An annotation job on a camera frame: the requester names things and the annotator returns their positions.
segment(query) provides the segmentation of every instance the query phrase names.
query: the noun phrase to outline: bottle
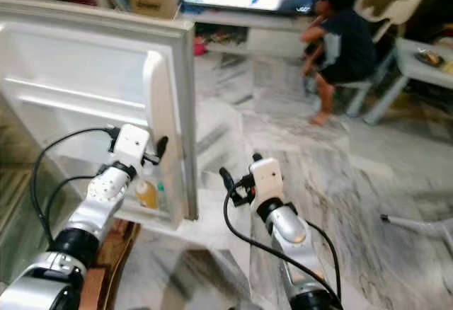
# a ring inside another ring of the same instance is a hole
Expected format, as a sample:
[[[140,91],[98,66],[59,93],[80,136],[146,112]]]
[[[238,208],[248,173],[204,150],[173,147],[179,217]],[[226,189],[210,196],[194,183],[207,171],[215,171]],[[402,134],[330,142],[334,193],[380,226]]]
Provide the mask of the bottle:
[[[149,181],[139,180],[135,186],[135,195],[143,206],[150,209],[159,208],[159,194]]]
[[[164,177],[162,176],[161,168],[158,167],[154,172],[154,177],[156,179],[157,193],[159,194],[159,209],[161,211],[168,211],[168,200],[164,187]]]

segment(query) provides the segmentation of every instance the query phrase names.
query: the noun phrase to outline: dark shirt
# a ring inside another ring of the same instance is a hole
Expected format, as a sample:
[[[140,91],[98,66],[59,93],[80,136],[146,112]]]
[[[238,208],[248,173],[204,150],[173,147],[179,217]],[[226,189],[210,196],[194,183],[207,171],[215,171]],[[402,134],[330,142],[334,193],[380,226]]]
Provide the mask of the dark shirt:
[[[331,16],[321,24],[327,32],[339,36],[340,54],[337,64],[356,76],[368,76],[374,71],[376,52],[366,21],[351,8]]]

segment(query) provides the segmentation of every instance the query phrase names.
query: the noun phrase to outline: shelf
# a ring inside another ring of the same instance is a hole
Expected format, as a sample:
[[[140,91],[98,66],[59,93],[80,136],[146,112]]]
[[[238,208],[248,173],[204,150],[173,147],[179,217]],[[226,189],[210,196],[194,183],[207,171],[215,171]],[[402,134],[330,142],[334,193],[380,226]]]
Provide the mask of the shelf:
[[[206,45],[206,50],[210,52],[221,52],[229,54],[248,54],[246,43],[241,43],[239,45],[222,45],[220,43],[210,42]]]
[[[273,29],[273,30],[303,30],[310,23],[311,18],[301,16],[288,18],[271,14],[237,11],[216,11],[208,9],[200,14],[182,13],[178,17],[182,20],[213,23],[217,25],[237,25],[251,28]]]

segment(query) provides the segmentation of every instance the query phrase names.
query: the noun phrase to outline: white table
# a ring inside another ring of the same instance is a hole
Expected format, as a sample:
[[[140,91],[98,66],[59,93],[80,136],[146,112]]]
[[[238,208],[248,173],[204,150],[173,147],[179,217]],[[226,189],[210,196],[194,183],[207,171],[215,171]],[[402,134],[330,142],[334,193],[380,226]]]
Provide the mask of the white table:
[[[409,79],[416,79],[427,84],[437,85],[453,89],[453,74],[443,72],[441,69],[423,64],[418,61],[414,54],[418,49],[432,50],[438,53],[446,61],[453,60],[453,50],[446,47],[428,45],[406,39],[398,39],[394,50],[396,63],[401,75],[387,90],[384,96],[364,116],[363,120],[370,125],[375,125],[387,111],[387,108],[403,90]]]

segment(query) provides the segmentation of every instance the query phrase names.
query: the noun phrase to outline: bare foot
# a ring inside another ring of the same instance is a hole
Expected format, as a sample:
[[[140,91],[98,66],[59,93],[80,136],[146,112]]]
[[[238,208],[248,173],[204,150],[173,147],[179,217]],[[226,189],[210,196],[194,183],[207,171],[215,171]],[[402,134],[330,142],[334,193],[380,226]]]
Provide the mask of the bare foot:
[[[314,115],[313,117],[310,118],[309,123],[311,125],[316,125],[316,126],[324,126],[326,121],[331,115],[329,113],[325,112],[319,112],[318,114]]]

